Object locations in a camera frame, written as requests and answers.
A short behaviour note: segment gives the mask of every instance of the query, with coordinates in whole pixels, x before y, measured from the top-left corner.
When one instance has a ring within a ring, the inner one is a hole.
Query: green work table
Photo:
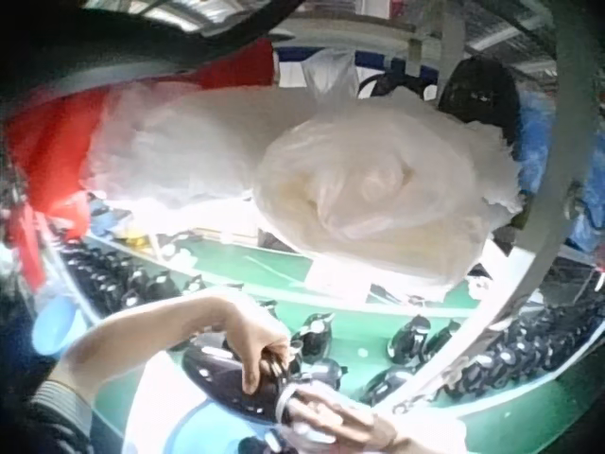
[[[373,376],[390,366],[387,342],[410,319],[409,315],[389,312],[387,306],[372,297],[362,311],[338,302],[329,306],[329,297],[304,288],[304,277],[311,262],[296,254],[214,241],[188,244],[187,247],[199,260],[196,269],[209,283],[242,282],[250,294],[277,300],[277,315],[291,331],[298,329],[311,313],[334,312],[330,358],[349,368],[349,373],[342,379],[342,392],[356,397]],[[150,262],[145,266],[152,273],[161,269]],[[173,279],[179,285],[188,277],[173,273]],[[456,288],[443,304],[427,305],[431,309],[428,317],[432,330],[436,332],[446,326],[452,309],[463,315],[475,306],[465,285]],[[135,371],[114,380],[96,400],[97,413],[118,433],[124,433],[141,373]],[[468,447],[474,452],[494,454],[539,452],[588,410],[604,386],[605,350],[600,349],[556,380],[499,405],[463,416],[468,429]],[[456,404],[444,393],[436,401],[439,407],[451,408]]]

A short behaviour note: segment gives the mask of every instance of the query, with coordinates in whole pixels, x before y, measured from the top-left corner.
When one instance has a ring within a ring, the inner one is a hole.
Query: hand
[[[301,385],[297,394],[287,405],[293,426],[303,422],[336,438],[322,452],[385,451],[396,441],[403,442],[397,440],[397,429],[389,416],[358,404],[323,383]],[[303,447],[304,440],[296,430],[287,430],[284,436],[295,447]]]
[[[288,402],[294,423],[304,422],[336,438],[317,452],[353,454],[365,451],[388,454],[466,453],[466,427],[437,409],[412,410],[403,415],[381,413],[358,404],[324,385],[313,382],[298,388],[300,399]],[[295,447],[309,447],[296,430],[282,428]]]
[[[230,302],[224,325],[227,343],[242,360],[244,393],[252,394],[260,382],[263,350],[272,352],[287,367],[289,333],[283,323],[245,293],[231,290],[225,299]]]

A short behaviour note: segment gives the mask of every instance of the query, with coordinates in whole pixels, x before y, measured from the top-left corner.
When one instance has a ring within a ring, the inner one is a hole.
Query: green conveyor belt
[[[310,302],[313,300],[313,292],[292,286],[295,281],[302,282],[308,272],[310,261],[304,257],[226,246],[213,241],[187,246],[199,258],[197,268],[202,274],[208,272],[247,285],[305,293]],[[153,264],[146,263],[146,267],[150,273],[160,270]],[[182,285],[187,277],[174,273],[173,278]],[[336,312],[330,357],[349,367],[350,373],[342,380],[342,391],[351,396],[355,396],[375,374],[390,366],[385,353],[387,342],[409,320],[403,315],[328,309],[284,298],[278,301],[278,316],[292,331],[313,312]],[[473,305],[474,300],[468,297],[466,287],[462,285],[450,293],[444,306],[439,307],[472,308]],[[449,319],[431,317],[430,321],[433,331],[437,331]],[[364,358],[359,355],[360,349],[363,349]],[[126,426],[140,374],[134,372],[115,380],[97,398],[96,409],[118,431],[123,431]],[[469,448],[494,454],[537,452],[588,409],[604,384],[605,351],[601,349],[558,380],[520,398],[466,416]],[[441,394],[437,404],[447,407],[454,403]]]

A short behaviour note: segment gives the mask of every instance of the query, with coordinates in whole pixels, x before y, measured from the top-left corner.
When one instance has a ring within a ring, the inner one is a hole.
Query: plastic bag
[[[360,262],[389,291],[438,301],[519,210],[517,167],[496,128],[401,90],[286,132],[259,166],[254,200],[294,249]]]
[[[304,89],[200,92],[160,82],[117,96],[89,153],[86,186],[110,201],[153,199],[170,209],[245,196],[267,146],[315,111]]]

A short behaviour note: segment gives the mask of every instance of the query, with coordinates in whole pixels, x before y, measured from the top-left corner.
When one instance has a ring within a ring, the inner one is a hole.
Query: red fabric
[[[22,275],[29,287],[36,291],[44,283],[45,274],[38,249],[34,211],[29,204],[21,205],[10,213],[9,235],[21,259]]]
[[[269,40],[259,40],[194,74],[160,80],[189,81],[206,90],[271,85],[273,47]],[[27,177],[29,203],[35,211],[70,220],[70,236],[82,236],[88,230],[90,218],[79,174],[109,90],[102,87],[54,99],[16,115],[7,124],[13,160]]]

